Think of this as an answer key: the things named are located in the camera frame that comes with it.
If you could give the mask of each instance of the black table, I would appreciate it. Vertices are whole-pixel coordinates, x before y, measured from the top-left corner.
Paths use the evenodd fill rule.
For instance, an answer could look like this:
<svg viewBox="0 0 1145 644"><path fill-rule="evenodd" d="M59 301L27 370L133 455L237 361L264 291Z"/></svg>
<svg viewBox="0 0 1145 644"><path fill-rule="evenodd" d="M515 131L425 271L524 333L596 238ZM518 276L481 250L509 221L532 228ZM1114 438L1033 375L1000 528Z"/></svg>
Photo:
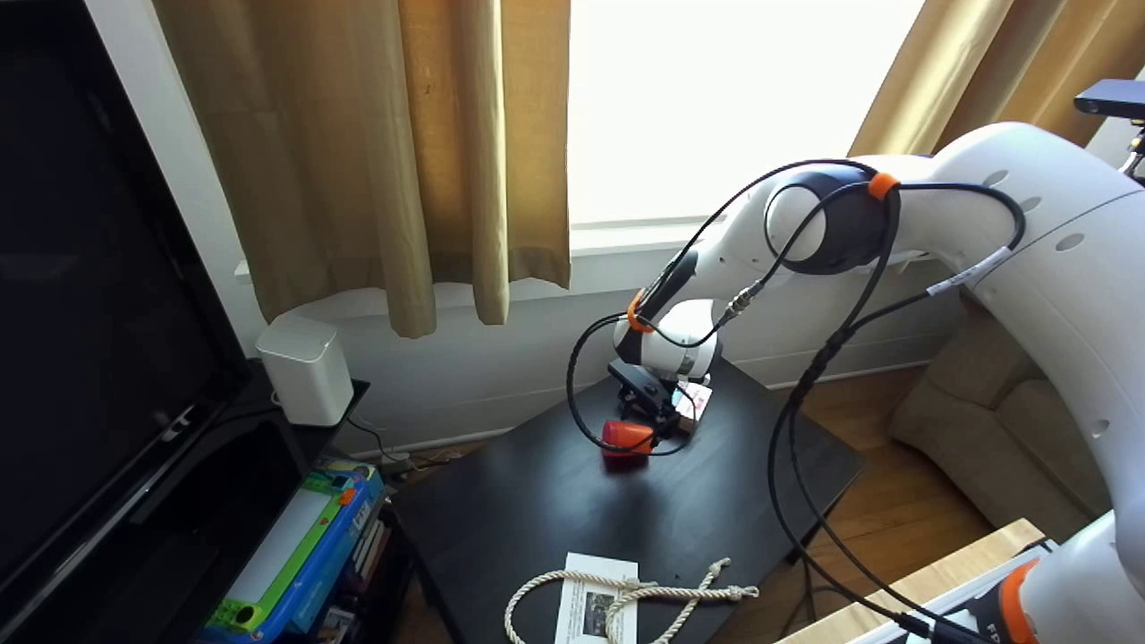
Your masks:
<svg viewBox="0 0 1145 644"><path fill-rule="evenodd" d="M778 398L732 363L715 369L715 398L696 436L642 467L613 472L559 405L491 438L394 496L394 524L445 610L455 640L505 640L505 602L536 573L561 570L570 550L634 558L640 579L694 585L715 558L731 558L724 582L757 582L792 543L764 492L764 443ZM585 423L616 418L620 381L578 398ZM809 492L831 509L857 467L854 450L798 418L798 460ZM792 479L778 438L775 490L801 539L817 519ZM529 593L515 630L551 640L561 582ZM708 640L736 605L700 605L678 640ZM662 632L678 605L640 605L640 640Z"/></svg>

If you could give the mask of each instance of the curtain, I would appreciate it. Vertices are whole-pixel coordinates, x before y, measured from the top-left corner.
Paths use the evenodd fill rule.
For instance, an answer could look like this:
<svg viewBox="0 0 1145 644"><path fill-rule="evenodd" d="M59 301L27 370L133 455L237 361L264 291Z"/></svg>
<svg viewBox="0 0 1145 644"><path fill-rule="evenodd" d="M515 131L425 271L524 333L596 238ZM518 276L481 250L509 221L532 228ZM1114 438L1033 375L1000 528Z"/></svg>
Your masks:
<svg viewBox="0 0 1145 644"><path fill-rule="evenodd" d="M1098 116L1074 93L1140 65L1140 0L928 0L851 152L934 152L987 122L1085 141Z"/></svg>
<svg viewBox="0 0 1145 644"><path fill-rule="evenodd" d="M270 318L384 287L570 281L570 0L152 0Z"/></svg>

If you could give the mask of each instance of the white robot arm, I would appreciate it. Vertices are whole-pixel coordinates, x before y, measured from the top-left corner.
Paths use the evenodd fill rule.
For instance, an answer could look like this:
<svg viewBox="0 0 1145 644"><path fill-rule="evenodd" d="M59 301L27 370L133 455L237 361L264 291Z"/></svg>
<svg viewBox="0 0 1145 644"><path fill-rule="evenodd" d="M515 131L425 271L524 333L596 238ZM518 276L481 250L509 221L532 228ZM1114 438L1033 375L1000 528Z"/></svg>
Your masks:
<svg viewBox="0 0 1145 644"><path fill-rule="evenodd" d="M793 165L732 195L666 277L616 326L626 361L700 375L715 354L715 287L762 276L782 250L792 271L848 271L923 250L969 287L1059 386L1114 509L1033 570L1010 579L1017 630L1038 640L1139 640L1145 632L1145 190L1033 125L987 125L934 157ZM739 291L724 312L751 301Z"/></svg>

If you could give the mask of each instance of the couch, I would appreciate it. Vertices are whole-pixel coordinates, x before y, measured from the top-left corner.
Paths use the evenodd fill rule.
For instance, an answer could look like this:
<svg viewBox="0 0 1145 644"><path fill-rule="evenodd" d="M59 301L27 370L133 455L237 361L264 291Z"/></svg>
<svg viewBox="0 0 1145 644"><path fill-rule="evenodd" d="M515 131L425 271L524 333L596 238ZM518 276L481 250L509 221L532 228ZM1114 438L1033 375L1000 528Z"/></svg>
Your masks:
<svg viewBox="0 0 1145 644"><path fill-rule="evenodd" d="M1023 348L972 301L886 431L923 450L1000 524L1031 519L1061 539L1110 509L1074 413Z"/></svg>

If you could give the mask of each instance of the television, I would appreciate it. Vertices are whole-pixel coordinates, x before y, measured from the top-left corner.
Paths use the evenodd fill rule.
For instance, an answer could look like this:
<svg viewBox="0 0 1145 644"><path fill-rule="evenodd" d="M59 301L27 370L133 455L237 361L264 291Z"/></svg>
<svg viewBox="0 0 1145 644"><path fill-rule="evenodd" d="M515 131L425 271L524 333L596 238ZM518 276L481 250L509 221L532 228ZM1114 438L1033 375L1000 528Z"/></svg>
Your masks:
<svg viewBox="0 0 1145 644"><path fill-rule="evenodd" d="M0 0L0 305L2 632L249 381L82 0Z"/></svg>

